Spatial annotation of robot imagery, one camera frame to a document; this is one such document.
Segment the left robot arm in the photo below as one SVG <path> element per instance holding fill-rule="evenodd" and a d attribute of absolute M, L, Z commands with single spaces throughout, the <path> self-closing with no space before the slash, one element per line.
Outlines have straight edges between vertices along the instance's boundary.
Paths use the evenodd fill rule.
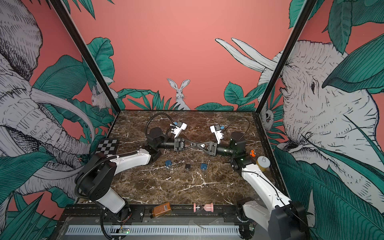
<path fill-rule="evenodd" d="M 181 128 L 175 127 L 173 129 L 175 136 L 171 138 L 156 127 L 146 135 L 145 145 L 137 151 L 122 155 L 106 156 L 102 153 L 93 155 L 75 179 L 75 195 L 96 202 L 114 214 L 121 213 L 129 205 L 111 188 L 114 176 L 155 162 L 162 154 L 160 149 L 180 152 L 195 147 L 196 143 L 178 136 L 180 130 Z"/>

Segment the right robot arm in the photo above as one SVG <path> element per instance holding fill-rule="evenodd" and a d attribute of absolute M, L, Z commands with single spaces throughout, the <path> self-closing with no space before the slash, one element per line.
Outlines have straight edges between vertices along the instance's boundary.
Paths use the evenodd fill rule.
<path fill-rule="evenodd" d="M 210 156 L 230 157 L 235 172 L 256 191 L 264 205 L 256 201 L 241 204 L 241 220 L 253 220 L 264 228 L 272 240 L 309 240 L 311 238 L 306 211 L 299 202 L 285 196 L 263 174 L 257 162 L 246 150 L 241 132 L 233 132 L 229 144 L 197 143 L 196 147 Z"/>

